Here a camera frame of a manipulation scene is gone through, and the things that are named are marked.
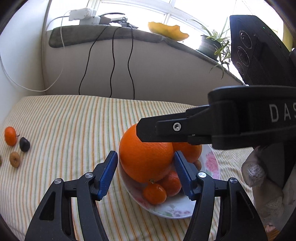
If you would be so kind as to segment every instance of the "spider plant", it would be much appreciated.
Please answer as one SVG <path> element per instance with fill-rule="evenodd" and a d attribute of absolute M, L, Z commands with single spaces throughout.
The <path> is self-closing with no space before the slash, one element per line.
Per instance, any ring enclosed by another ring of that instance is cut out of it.
<path fill-rule="evenodd" d="M 211 70 L 219 65 L 221 65 L 222 67 L 222 78 L 224 76 L 224 64 L 227 65 L 228 67 L 228 71 L 229 71 L 229 64 L 230 64 L 230 58 L 231 58 L 231 50 L 230 50 L 230 46 L 231 44 L 229 43 L 229 37 L 223 37 L 223 34 L 225 34 L 228 30 L 230 30 L 230 28 L 228 29 L 225 29 L 226 27 L 226 23 L 227 23 L 227 20 L 228 18 L 226 18 L 226 21 L 224 23 L 224 26 L 222 28 L 222 31 L 219 33 L 217 32 L 216 30 L 213 30 L 212 32 L 210 32 L 206 26 L 204 26 L 202 23 L 194 20 L 194 19 L 191 19 L 192 21 L 195 21 L 197 22 L 198 24 L 201 25 L 201 29 L 205 30 L 207 33 L 208 33 L 208 36 L 206 37 L 206 39 L 211 39 L 211 40 L 214 40 L 214 41 L 217 41 L 221 44 L 221 48 L 216 48 L 216 51 L 214 53 L 214 55 L 218 55 L 219 57 L 219 63 L 216 64 L 214 67 L 211 68 Z"/>

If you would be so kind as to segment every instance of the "striped tablecloth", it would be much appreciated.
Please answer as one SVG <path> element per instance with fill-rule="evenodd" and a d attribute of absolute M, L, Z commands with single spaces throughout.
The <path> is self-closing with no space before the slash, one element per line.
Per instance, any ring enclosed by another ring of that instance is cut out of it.
<path fill-rule="evenodd" d="M 30 96 L 23 98 L 6 118 L 2 133 L 13 126 L 20 137 L 31 142 L 27 153 L 0 139 L 0 213 L 8 226 L 24 240 L 31 218 L 55 178 L 77 179 L 103 162 L 110 150 L 118 151 L 123 133 L 140 118 L 183 112 L 192 106 L 169 102 L 133 101 L 95 96 Z M 9 154 L 17 151 L 22 159 L 15 169 Z M 214 150 L 221 179 L 236 177 L 248 195 L 240 168 L 251 148 Z M 182 240 L 190 219 L 165 219 L 141 208 L 127 193 L 115 173 L 108 194 L 97 202 L 109 240 Z M 83 240 L 77 202 L 72 199 L 76 238 Z M 219 216 L 215 201 L 209 240 L 214 240 Z"/>

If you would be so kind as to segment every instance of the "plate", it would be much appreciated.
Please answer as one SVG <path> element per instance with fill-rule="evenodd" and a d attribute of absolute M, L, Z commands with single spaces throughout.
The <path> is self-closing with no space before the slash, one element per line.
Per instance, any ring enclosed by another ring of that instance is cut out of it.
<path fill-rule="evenodd" d="M 202 172 L 206 172 L 212 178 L 220 178 L 217 159 L 208 144 L 202 146 L 202 153 L 199 160 L 202 164 Z M 192 216 L 195 201 L 191 201 L 182 191 L 173 197 L 168 197 L 162 204 L 152 205 L 142 197 L 142 190 L 146 184 L 138 183 L 130 178 L 122 168 L 120 162 L 118 162 L 118 171 L 129 195 L 142 208 L 163 218 L 179 219 Z"/>

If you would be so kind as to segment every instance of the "metal bolt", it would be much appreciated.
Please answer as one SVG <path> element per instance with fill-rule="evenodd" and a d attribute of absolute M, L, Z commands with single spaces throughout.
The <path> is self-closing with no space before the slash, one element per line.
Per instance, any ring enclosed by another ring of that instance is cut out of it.
<path fill-rule="evenodd" d="M 207 175 L 204 172 L 199 172 L 198 176 L 201 178 L 205 178 Z"/>
<path fill-rule="evenodd" d="M 85 177 L 86 177 L 86 178 L 91 178 L 91 177 L 93 177 L 93 176 L 94 176 L 94 175 L 93 175 L 92 172 L 88 172 L 88 173 L 85 174 Z"/>
<path fill-rule="evenodd" d="M 60 178 L 57 178 L 54 180 L 54 184 L 60 184 L 62 182 L 62 180 Z"/>
<path fill-rule="evenodd" d="M 174 131 L 180 131 L 181 130 L 181 124 L 179 122 L 176 122 L 174 125 L 173 125 L 173 129 Z"/>
<path fill-rule="evenodd" d="M 237 179 L 236 178 L 234 178 L 234 177 L 232 177 L 231 179 L 230 179 L 230 181 L 232 182 L 232 183 L 237 183 Z"/>

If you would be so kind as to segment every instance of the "plant pot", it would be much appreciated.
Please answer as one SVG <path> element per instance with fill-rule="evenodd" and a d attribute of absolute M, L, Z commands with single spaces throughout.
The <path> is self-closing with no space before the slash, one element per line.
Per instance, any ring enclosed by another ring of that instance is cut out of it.
<path fill-rule="evenodd" d="M 218 55 L 214 55 L 217 49 L 221 48 L 222 45 L 218 41 L 212 39 L 207 39 L 207 36 L 202 35 L 202 41 L 198 48 L 198 51 L 204 53 L 206 56 L 210 57 L 213 60 L 217 60 Z"/>

